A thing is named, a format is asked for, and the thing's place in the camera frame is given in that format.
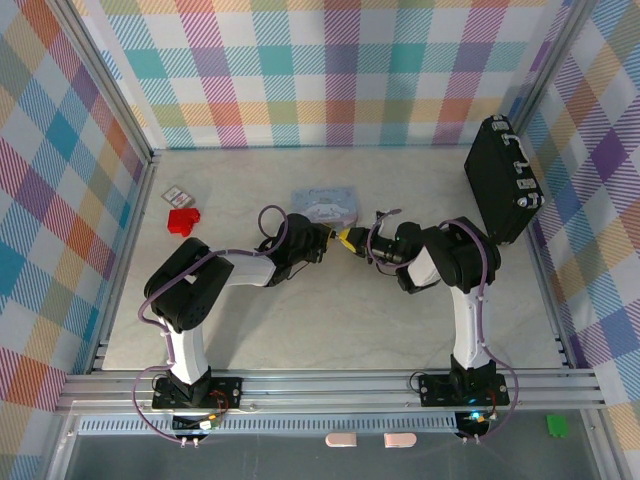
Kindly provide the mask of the black briefcase silver latches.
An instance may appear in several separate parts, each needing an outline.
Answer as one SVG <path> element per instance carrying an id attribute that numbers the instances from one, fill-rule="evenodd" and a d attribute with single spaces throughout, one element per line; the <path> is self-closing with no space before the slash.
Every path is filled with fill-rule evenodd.
<path id="1" fill-rule="evenodd" d="M 545 197 L 507 116 L 485 118 L 464 164 L 488 237 L 512 244 Z"/>

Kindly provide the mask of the aluminium frame post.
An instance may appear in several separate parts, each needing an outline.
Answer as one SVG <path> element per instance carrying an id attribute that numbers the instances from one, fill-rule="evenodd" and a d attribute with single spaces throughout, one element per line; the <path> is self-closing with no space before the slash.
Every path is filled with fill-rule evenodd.
<path id="1" fill-rule="evenodd" d="M 548 0 L 503 107 L 523 134 L 599 0 Z"/>
<path id="2" fill-rule="evenodd" d="M 70 42 L 76 49 L 81 62 L 94 80 L 98 90 L 104 95 L 114 116 L 121 124 L 127 139 L 144 159 L 145 163 L 151 164 L 153 162 L 153 149 L 72 0 L 45 1 L 62 29 L 69 35 Z"/>

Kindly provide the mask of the small printed card packet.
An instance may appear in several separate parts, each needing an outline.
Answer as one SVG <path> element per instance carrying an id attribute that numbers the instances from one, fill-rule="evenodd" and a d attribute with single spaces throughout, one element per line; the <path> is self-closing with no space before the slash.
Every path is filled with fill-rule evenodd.
<path id="1" fill-rule="evenodd" d="M 169 188 L 162 194 L 161 198 L 173 209 L 189 208 L 195 203 L 195 199 L 178 186 L 172 186 Z"/>

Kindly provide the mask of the light blue printed pouch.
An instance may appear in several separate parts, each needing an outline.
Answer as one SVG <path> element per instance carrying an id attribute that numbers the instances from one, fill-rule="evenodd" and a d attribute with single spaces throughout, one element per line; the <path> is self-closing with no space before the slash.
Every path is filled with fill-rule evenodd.
<path id="1" fill-rule="evenodd" d="M 358 198 L 354 187 L 324 187 L 294 190 L 291 207 L 313 223 L 348 226 L 358 220 Z"/>

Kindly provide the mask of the small controller board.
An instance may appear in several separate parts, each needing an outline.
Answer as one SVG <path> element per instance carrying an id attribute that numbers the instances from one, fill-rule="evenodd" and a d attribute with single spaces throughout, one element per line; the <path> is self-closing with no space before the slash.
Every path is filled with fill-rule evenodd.
<path id="1" fill-rule="evenodd" d="M 225 413 L 174 415 L 171 420 L 171 429 L 174 432 L 208 432 L 218 428 L 225 420 L 225 417 Z"/>
<path id="2" fill-rule="evenodd" d="M 456 427 L 461 435 L 485 435 L 494 421 L 489 412 L 463 411 L 455 413 Z"/>

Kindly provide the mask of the horizontal aluminium base rail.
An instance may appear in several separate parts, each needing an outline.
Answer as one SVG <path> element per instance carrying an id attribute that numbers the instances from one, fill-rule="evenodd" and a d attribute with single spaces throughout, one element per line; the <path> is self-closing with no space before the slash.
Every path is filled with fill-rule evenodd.
<path id="1" fill-rule="evenodd" d="M 605 399 L 590 369 L 520 369 L 505 376 L 510 399 L 518 410 L 599 409 Z M 382 413 L 417 412 L 417 379 L 409 370 L 229 370 L 218 377 L 240 377 L 240 413 Z M 67 378 L 56 411 L 132 413 L 133 381 L 137 399 L 151 409 L 152 373 L 103 370 Z"/>

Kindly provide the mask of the red plastic block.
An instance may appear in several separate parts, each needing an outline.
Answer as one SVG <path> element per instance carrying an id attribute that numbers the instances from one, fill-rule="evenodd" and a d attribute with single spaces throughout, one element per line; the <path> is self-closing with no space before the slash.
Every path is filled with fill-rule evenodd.
<path id="1" fill-rule="evenodd" d="M 188 237 L 200 219 L 200 211 L 197 208 L 172 209 L 169 211 L 167 229 L 171 234 Z"/>

